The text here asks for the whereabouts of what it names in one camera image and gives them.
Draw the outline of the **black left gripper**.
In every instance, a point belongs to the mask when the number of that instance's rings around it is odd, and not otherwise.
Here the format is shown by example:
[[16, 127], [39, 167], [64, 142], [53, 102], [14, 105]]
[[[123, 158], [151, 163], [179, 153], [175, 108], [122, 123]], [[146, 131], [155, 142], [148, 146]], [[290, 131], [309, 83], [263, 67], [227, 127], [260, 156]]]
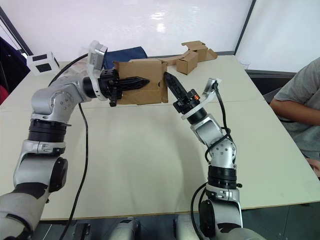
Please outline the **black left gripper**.
[[122, 98], [123, 91], [141, 89], [149, 83], [149, 79], [138, 76], [120, 79], [116, 69], [103, 70], [98, 79], [101, 94], [109, 100], [111, 107], [117, 106], [117, 101]]

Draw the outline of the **person's bare hand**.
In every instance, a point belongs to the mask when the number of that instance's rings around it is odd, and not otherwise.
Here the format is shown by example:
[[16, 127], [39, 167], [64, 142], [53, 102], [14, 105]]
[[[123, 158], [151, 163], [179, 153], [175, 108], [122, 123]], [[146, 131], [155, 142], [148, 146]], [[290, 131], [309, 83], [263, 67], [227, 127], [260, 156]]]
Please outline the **person's bare hand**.
[[315, 175], [320, 178], [320, 161], [316, 159], [307, 158], [306, 159]]

